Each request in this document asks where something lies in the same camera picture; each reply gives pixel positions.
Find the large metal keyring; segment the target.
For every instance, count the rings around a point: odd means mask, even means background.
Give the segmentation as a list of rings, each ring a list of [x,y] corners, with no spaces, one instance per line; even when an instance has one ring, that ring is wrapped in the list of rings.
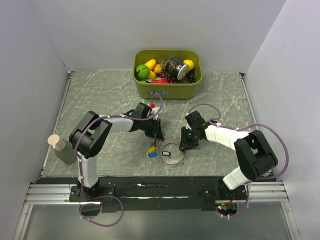
[[[164,166],[173,168],[183,165],[188,157],[185,151],[179,150],[180,142],[181,139],[179,137],[167,137],[164,141],[161,141],[161,144],[156,146],[157,160]],[[171,152],[171,156],[163,156],[162,151]]]

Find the blue tag key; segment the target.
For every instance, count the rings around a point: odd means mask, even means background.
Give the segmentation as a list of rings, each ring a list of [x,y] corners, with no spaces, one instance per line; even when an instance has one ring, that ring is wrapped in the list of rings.
[[[157,156],[158,156],[157,152],[151,152],[151,153],[148,154],[148,157],[150,157],[150,158],[155,158]]]

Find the black tag key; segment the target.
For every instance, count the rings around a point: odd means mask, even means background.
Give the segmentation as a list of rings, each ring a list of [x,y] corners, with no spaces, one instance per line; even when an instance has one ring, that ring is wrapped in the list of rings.
[[[167,157],[171,156],[171,152],[169,152],[169,151],[162,151],[161,154],[163,156],[167,156]]]

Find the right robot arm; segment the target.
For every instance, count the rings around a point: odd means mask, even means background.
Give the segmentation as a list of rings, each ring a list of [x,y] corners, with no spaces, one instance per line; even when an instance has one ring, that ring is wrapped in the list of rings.
[[[264,134],[259,130],[238,131],[210,124],[196,110],[185,116],[187,125],[181,128],[179,150],[185,152],[199,146],[200,140],[215,142],[236,153],[238,166],[218,181],[218,194],[230,199],[236,189],[254,182],[278,165],[278,159]]]

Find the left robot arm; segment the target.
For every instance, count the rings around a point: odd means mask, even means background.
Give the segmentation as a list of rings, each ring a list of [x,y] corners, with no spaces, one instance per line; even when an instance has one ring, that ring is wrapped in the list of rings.
[[[102,150],[110,133],[135,132],[141,130],[156,141],[163,141],[159,107],[138,103],[120,115],[99,115],[88,111],[69,135],[68,141],[78,161],[77,187],[87,201],[100,195],[100,180],[97,173],[97,155]]]

